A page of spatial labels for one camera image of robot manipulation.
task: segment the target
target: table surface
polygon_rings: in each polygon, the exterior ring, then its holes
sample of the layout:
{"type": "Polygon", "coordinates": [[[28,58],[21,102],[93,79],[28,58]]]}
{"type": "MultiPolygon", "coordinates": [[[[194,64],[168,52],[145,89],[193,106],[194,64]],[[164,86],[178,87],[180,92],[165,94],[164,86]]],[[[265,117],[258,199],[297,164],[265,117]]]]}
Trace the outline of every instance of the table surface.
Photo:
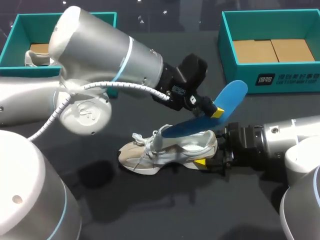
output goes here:
{"type": "MultiPolygon", "coordinates": [[[[173,66],[190,53],[206,60],[208,73],[199,87],[201,95],[215,98],[226,85],[217,31],[132,36],[173,66]]],[[[319,105],[320,97],[315,93],[248,95],[229,122],[245,126],[318,115],[320,110],[313,106],[319,105]]],[[[235,167],[228,177],[222,177],[167,167],[154,176],[142,176],[119,169],[117,151],[132,141],[133,132],[148,137],[164,124],[190,118],[190,112],[176,112],[151,97],[135,99],[124,93],[112,101],[112,111],[112,119],[101,134],[76,136],[57,122],[35,143],[62,175],[97,160],[108,164],[106,186],[77,189],[83,212],[80,240],[285,239],[277,213],[285,189],[281,183],[265,180],[263,172],[235,167]]],[[[30,136],[42,124],[7,130],[30,136]]]]}

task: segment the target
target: shoe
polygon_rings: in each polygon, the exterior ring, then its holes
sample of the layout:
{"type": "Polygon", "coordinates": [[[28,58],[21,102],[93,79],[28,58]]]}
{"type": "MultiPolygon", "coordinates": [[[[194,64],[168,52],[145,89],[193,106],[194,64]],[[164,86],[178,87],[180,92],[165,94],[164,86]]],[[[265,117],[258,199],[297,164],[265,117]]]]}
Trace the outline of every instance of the shoe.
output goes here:
{"type": "Polygon", "coordinates": [[[57,66],[58,63],[50,58],[49,54],[29,50],[24,55],[24,65],[26,67],[57,66]]]}
{"type": "Polygon", "coordinates": [[[153,131],[149,138],[134,133],[134,141],[119,150],[118,160],[126,169],[143,175],[154,175],[168,163],[179,163],[189,169],[205,170],[197,160],[212,158],[218,148],[213,131],[202,131],[178,138],[163,138],[161,132],[171,125],[153,131]]]}

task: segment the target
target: shoe sole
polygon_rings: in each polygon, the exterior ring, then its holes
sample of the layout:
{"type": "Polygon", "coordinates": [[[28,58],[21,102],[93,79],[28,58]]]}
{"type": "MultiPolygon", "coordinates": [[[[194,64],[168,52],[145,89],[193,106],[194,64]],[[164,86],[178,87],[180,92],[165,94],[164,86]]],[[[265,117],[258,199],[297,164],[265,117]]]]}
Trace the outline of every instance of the shoe sole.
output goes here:
{"type": "MultiPolygon", "coordinates": [[[[181,164],[183,166],[185,166],[186,168],[188,169],[193,169],[193,170],[207,170],[207,168],[204,166],[204,165],[201,165],[201,164],[195,164],[195,160],[190,160],[188,162],[185,162],[185,163],[181,163],[181,162],[173,162],[173,163],[178,163],[178,164],[181,164]]],[[[155,175],[157,172],[159,172],[159,170],[161,168],[163,168],[166,164],[162,165],[161,167],[160,166],[157,166],[157,167],[153,167],[153,168],[133,168],[133,167],[130,167],[130,166],[125,166],[125,165],[122,165],[124,166],[126,169],[134,172],[134,173],[137,173],[137,174],[141,174],[141,175],[155,175]]]]}

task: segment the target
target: teal box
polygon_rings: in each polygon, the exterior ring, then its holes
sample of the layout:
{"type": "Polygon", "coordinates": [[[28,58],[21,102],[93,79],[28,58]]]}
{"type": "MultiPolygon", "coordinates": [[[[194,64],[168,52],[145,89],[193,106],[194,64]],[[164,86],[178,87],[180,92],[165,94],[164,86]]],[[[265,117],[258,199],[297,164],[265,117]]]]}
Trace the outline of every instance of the teal box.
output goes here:
{"type": "MultiPolygon", "coordinates": [[[[92,12],[92,15],[112,25],[117,23],[116,12],[92,12]]],[[[18,14],[0,55],[0,76],[46,78],[58,76],[60,66],[25,66],[25,53],[31,44],[48,44],[62,13],[18,14]]],[[[110,97],[117,91],[108,88],[110,97]]]]}
{"type": "Polygon", "coordinates": [[[226,81],[244,81],[250,94],[320,92],[318,9],[224,11],[218,49],[226,81]],[[233,41],[277,39],[305,39],[314,61],[238,62],[233,41]]]}

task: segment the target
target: cardboard box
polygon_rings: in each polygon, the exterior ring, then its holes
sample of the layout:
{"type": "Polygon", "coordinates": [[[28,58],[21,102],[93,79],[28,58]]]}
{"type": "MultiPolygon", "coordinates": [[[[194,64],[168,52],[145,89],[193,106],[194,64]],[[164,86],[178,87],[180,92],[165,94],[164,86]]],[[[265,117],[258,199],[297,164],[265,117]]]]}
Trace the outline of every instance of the cardboard box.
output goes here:
{"type": "Polygon", "coordinates": [[[320,92],[318,9],[225,11],[218,49],[226,81],[248,93],[320,92]]]}
{"type": "Polygon", "coordinates": [[[30,50],[39,53],[39,54],[48,54],[49,53],[49,44],[38,44],[38,43],[32,43],[30,46],[30,50]]]}
{"type": "MultiPolygon", "coordinates": [[[[116,12],[91,12],[92,15],[116,27],[116,12]]],[[[18,14],[0,55],[0,76],[46,78],[58,76],[60,66],[25,66],[29,49],[48,52],[48,43],[62,13],[18,14]]],[[[108,88],[110,97],[117,91],[108,88]]]]}

